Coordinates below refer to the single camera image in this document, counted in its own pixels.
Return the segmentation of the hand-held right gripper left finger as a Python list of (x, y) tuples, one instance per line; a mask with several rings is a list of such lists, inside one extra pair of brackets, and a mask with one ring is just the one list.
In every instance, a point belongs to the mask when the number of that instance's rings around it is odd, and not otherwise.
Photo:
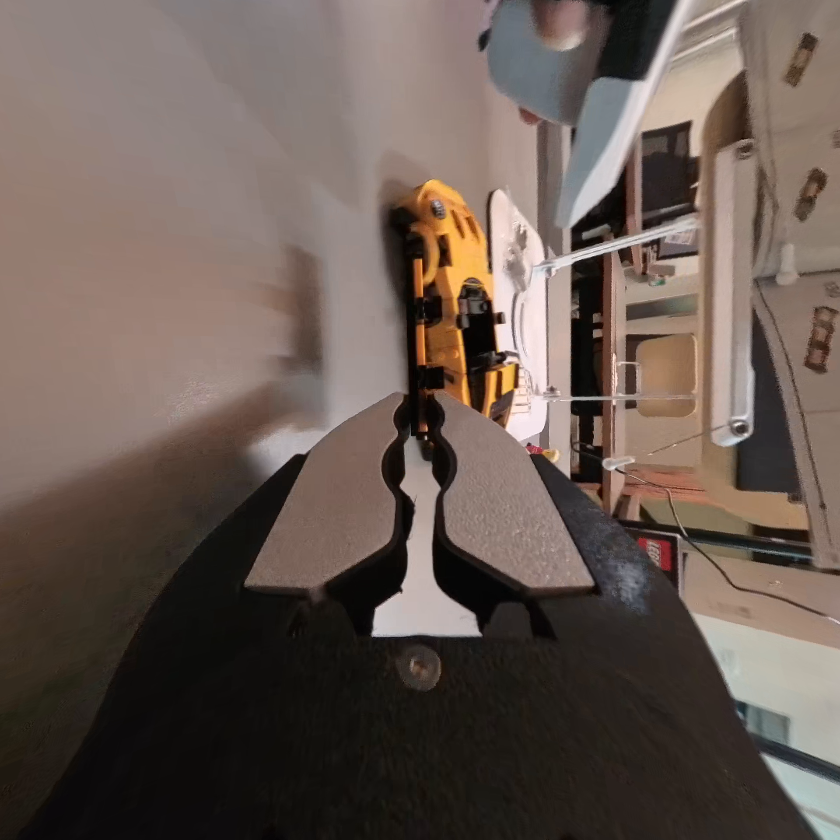
[(245, 588), (342, 601), (387, 601), (403, 588), (411, 500), (403, 491), (406, 396), (394, 392), (311, 449)]

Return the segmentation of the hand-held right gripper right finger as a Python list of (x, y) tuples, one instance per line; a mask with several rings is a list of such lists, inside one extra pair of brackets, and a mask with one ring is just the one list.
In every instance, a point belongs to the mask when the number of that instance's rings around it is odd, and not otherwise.
[(441, 541), (525, 596), (593, 592), (592, 574), (528, 450), (446, 393), (431, 407)]

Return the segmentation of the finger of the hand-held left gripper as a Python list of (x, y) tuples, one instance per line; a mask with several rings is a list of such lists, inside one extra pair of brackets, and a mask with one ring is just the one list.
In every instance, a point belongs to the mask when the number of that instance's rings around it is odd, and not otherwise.
[(557, 226), (575, 226), (614, 188), (695, 5), (615, 5), (575, 126), (556, 203)]

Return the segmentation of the black yellow lego plate assembly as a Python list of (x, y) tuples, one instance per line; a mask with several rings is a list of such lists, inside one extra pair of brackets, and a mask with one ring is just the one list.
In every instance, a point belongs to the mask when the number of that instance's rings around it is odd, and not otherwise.
[(409, 426), (418, 443), (421, 456), (431, 462), (434, 443), (428, 432), (426, 420), (426, 393), (445, 387), (445, 369), (430, 360), (427, 350), (427, 318), (441, 311), (439, 296), (427, 297), (424, 287), (424, 247), (418, 243), (406, 247), (406, 357)]

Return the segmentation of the bag of small lego parts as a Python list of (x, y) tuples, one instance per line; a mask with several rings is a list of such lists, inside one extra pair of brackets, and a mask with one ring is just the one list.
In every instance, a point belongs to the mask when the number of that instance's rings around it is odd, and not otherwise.
[(529, 228), (520, 222), (512, 223), (507, 238), (507, 250), (502, 260), (502, 271), (518, 293), (525, 292), (531, 282), (532, 260), (529, 245)]

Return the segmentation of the yellow lego car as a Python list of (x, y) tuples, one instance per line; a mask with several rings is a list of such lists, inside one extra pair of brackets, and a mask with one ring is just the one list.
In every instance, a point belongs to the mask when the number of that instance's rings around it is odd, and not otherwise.
[(399, 238), (407, 297), (406, 247), (423, 246), (427, 297), (441, 298), (437, 316), (427, 315), (431, 361), (444, 366), (446, 393), (505, 427), (517, 387), (518, 363), (501, 352), (496, 328), (505, 318), (494, 309), (494, 279), (488, 243), (476, 216), (455, 189), (439, 180), (415, 187), (388, 215)]

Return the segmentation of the lego instruction booklet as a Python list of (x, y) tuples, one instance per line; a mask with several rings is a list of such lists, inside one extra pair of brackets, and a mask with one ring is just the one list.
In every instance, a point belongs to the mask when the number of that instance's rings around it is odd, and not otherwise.
[[(838, 572), (839, 2), (750, 2), (739, 21), (759, 158), (753, 300), (768, 342), (814, 565)], [(775, 282), (783, 243), (799, 279)]]

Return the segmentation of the person's left hand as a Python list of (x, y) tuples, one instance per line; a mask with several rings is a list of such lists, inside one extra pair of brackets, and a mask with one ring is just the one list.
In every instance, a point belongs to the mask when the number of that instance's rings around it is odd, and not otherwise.
[(532, 21), (543, 44), (568, 51), (585, 41), (592, 7), (587, 1), (531, 1)]

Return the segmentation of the clear stand rod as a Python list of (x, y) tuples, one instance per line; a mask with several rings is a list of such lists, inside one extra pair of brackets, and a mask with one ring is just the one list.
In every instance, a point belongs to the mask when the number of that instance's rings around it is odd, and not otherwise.
[(532, 267), (530, 279), (535, 280), (539, 276), (551, 275), (557, 270), (571, 267), (572, 265), (586, 259), (593, 259), (595, 257), (611, 254), (622, 249), (631, 249), (635, 246), (645, 245), (648, 242), (666, 238), (670, 235), (692, 232), (697, 230), (699, 226), (699, 216), (697, 214), (692, 214), (680, 217), (668, 224), (648, 228), (639, 234), (609, 239), (596, 245), (580, 248), (570, 252), (569, 254), (545, 259), (544, 261), (534, 265)]
[(643, 402), (694, 402), (695, 394), (644, 394), (616, 393), (608, 395), (563, 395), (556, 390), (535, 392), (534, 398), (556, 403), (643, 403)]

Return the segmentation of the white stand base board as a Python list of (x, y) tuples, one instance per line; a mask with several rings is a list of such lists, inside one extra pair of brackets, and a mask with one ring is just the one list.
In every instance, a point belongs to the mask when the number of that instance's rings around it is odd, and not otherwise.
[[(496, 328), (497, 345), (501, 352), (511, 353), (511, 301), (516, 292), (502, 271), (502, 260), (507, 250), (507, 240), (512, 223), (520, 222), (529, 228), (529, 253), (532, 266), (545, 259), (545, 247), (537, 229), (519, 211), (507, 191), (496, 189), (489, 195), (488, 232), (490, 248), (490, 267), (494, 281), (494, 309), (504, 315), (505, 321)], [(547, 279), (538, 276), (531, 280), (528, 288), (526, 310), (526, 341), (531, 356), (531, 375), (535, 392), (543, 392), (549, 387), (548, 366), (548, 317), (547, 317)], [(518, 363), (515, 354), (513, 360)], [(512, 416), (507, 421), (507, 431), (522, 444), (533, 443), (543, 431), (548, 418), (548, 404), (542, 399), (532, 397), (532, 410), (529, 415)]]

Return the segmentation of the round clear lens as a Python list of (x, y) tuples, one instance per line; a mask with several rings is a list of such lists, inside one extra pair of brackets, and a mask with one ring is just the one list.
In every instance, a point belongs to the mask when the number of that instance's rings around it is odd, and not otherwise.
[(511, 338), (513, 351), (518, 358), (520, 365), (526, 370), (531, 370), (531, 356), (526, 341), (526, 310), (529, 297), (529, 289), (517, 290), (511, 301)]

